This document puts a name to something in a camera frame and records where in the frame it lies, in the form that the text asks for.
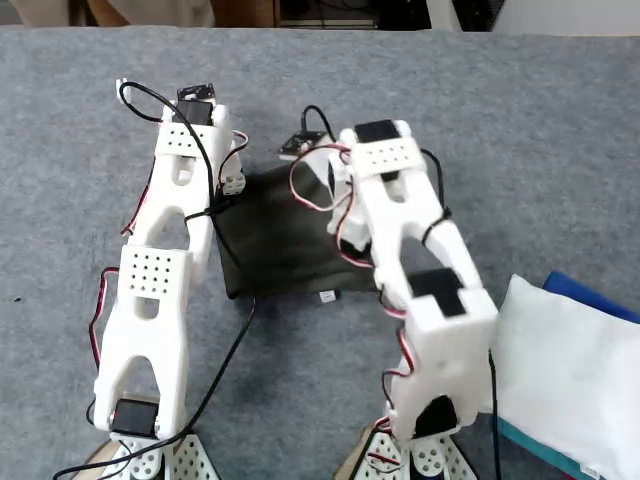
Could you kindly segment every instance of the black cable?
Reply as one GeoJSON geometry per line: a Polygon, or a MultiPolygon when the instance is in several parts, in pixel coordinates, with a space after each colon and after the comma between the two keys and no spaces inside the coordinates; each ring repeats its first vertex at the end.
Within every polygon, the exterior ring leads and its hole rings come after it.
{"type": "Polygon", "coordinates": [[[320,120],[322,120],[322,123],[324,123],[324,128],[329,134],[331,141],[335,142],[336,136],[333,134],[333,130],[331,129],[331,125],[329,124],[329,120],[327,120],[327,116],[324,114],[322,109],[317,105],[307,105],[306,107],[304,107],[304,110],[302,111],[302,115],[300,115],[300,126],[302,127],[302,130],[304,130],[305,132],[309,131],[307,129],[307,115],[311,110],[313,110],[318,114],[318,116],[320,117],[320,120]]]}
{"type": "Polygon", "coordinates": [[[81,472],[83,470],[91,470],[92,468],[108,467],[109,465],[115,465],[117,463],[124,462],[126,460],[132,460],[138,455],[144,455],[145,453],[151,452],[152,450],[157,450],[159,448],[166,447],[167,445],[171,445],[172,443],[175,443],[178,440],[181,440],[182,438],[187,436],[193,429],[193,426],[196,424],[200,416],[202,415],[202,412],[204,412],[204,409],[209,403],[209,400],[213,396],[216,388],[218,387],[218,384],[220,383],[222,376],[224,375],[227,367],[229,366],[229,363],[231,362],[233,355],[235,354],[240,343],[242,342],[242,339],[247,333],[247,330],[249,330],[249,327],[251,326],[251,322],[255,317],[255,313],[256,313],[256,297],[253,296],[252,302],[251,302],[251,310],[249,312],[249,316],[247,317],[247,320],[245,321],[244,325],[240,329],[240,332],[238,332],[238,335],[236,336],[235,340],[231,344],[231,348],[227,352],[227,356],[222,362],[222,365],[220,366],[220,368],[218,369],[218,373],[213,379],[213,382],[211,382],[211,385],[209,386],[209,390],[207,390],[207,393],[205,394],[204,398],[200,402],[200,406],[198,407],[196,412],[193,414],[189,422],[182,428],[182,430],[180,430],[174,436],[167,438],[166,440],[162,440],[152,445],[149,445],[148,447],[141,448],[140,450],[137,450],[129,455],[125,455],[124,457],[120,457],[114,460],[108,460],[105,462],[88,463],[85,465],[77,465],[75,467],[65,468],[63,470],[56,472],[53,475],[52,480],[57,480],[63,475],[68,475],[70,473],[81,472]]]}
{"type": "Polygon", "coordinates": [[[491,370],[491,393],[493,396],[493,414],[491,415],[491,434],[493,436],[493,464],[496,469],[496,480],[502,480],[502,466],[500,465],[500,435],[498,432],[498,382],[496,379],[496,365],[489,350],[489,369],[491,370]]]}
{"type": "Polygon", "coordinates": [[[91,415],[89,414],[89,412],[91,412],[91,408],[95,405],[96,403],[96,396],[93,396],[93,400],[91,400],[91,403],[87,406],[87,409],[84,412],[84,418],[87,419],[87,422],[90,425],[93,425],[93,418],[91,418],[91,415]]]}
{"type": "Polygon", "coordinates": [[[436,166],[436,174],[438,176],[438,200],[440,200],[440,205],[444,207],[444,174],[442,173],[442,165],[440,164],[440,160],[438,160],[438,157],[436,157],[426,148],[421,148],[420,151],[424,155],[429,157],[436,166]]]}
{"type": "MultiPolygon", "coordinates": [[[[124,443],[122,440],[119,440],[120,445],[122,445],[124,447],[124,449],[129,453],[129,455],[131,455],[131,449],[127,446],[126,443],[124,443]]],[[[105,475],[104,477],[100,477],[97,480],[107,480],[108,478],[113,478],[116,475],[120,475],[122,472],[124,472],[124,469],[127,468],[129,466],[129,464],[131,463],[131,460],[127,460],[127,463],[124,464],[124,466],[120,469],[117,470],[113,473],[110,473],[109,475],[105,475]]]]}
{"type": "Polygon", "coordinates": [[[427,229],[424,231],[424,235],[422,235],[422,240],[420,240],[420,242],[426,247],[427,246],[427,240],[429,239],[429,235],[431,234],[433,229],[435,227],[437,227],[438,225],[440,225],[445,220],[448,220],[450,218],[451,218],[451,210],[449,210],[449,207],[444,207],[444,209],[442,210],[442,215],[440,216],[440,218],[435,220],[431,225],[429,225],[427,227],[427,229]]]}

